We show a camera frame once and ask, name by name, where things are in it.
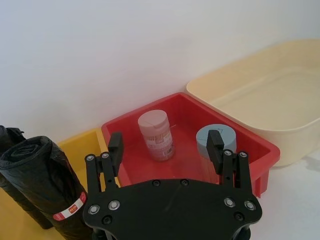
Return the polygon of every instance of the gray lid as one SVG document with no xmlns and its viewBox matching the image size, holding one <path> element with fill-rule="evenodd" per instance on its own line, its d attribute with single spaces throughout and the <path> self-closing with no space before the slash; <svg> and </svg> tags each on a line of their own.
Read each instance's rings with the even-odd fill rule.
<svg viewBox="0 0 320 240">
<path fill-rule="evenodd" d="M 207 151 L 207 139 L 209 130 L 218 130 L 224 142 L 224 149 L 230 149 L 234 153 L 237 150 L 236 132 L 231 127 L 223 124 L 211 124 L 201 128 L 196 134 L 196 145 L 199 153 L 209 158 Z"/>
</svg>

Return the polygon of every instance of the pink plastic jar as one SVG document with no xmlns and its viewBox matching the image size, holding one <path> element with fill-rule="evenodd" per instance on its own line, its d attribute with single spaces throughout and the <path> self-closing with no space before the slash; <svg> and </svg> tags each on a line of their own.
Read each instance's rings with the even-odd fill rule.
<svg viewBox="0 0 320 240">
<path fill-rule="evenodd" d="M 155 160 L 165 161 L 174 155 L 174 143 L 165 111 L 148 111 L 139 117 L 138 124 L 149 152 Z"/>
</svg>

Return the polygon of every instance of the red tray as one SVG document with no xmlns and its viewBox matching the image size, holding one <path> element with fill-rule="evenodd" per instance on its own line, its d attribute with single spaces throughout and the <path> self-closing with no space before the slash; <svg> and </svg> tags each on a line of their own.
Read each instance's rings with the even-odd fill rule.
<svg viewBox="0 0 320 240">
<path fill-rule="evenodd" d="M 143 113 L 156 109 L 167 113 L 175 145 L 175 155 L 164 162 L 152 160 L 138 126 L 138 118 Z M 210 124 L 225 124 L 235 130 L 237 150 L 249 153 L 252 191 L 260 197 L 267 190 L 269 169 L 279 160 L 280 150 L 185 93 L 167 96 L 102 126 L 106 143 L 113 132 L 123 134 L 124 154 L 118 175 L 121 186 L 153 179 L 188 178 L 202 181 L 196 133 Z"/>
</svg>

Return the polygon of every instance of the black plastic bag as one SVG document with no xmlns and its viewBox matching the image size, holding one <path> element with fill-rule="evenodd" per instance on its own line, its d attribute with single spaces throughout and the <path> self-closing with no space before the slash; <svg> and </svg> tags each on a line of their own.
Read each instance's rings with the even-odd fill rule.
<svg viewBox="0 0 320 240">
<path fill-rule="evenodd" d="M 79 199 L 85 202 L 87 193 L 65 153 L 49 138 L 33 137 L 10 148 L 0 158 L 0 173 L 65 239 L 91 239 L 92 229 L 84 223 L 83 207 L 75 204 Z"/>
<path fill-rule="evenodd" d="M 18 128 L 5 128 L 0 125 L 0 157 L 9 148 L 25 140 L 22 132 Z M 14 200 L 19 206 L 30 215 L 43 229 L 52 228 L 51 222 L 1 173 L 0 187 Z"/>
</svg>

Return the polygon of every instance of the white table surface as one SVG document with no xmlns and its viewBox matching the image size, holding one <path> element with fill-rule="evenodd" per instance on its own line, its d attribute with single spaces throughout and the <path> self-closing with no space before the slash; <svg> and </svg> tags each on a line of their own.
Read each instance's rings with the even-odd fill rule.
<svg viewBox="0 0 320 240">
<path fill-rule="evenodd" d="M 259 202 L 263 214 L 250 227 L 251 240 L 320 239 L 320 149 L 272 168 Z"/>
</svg>

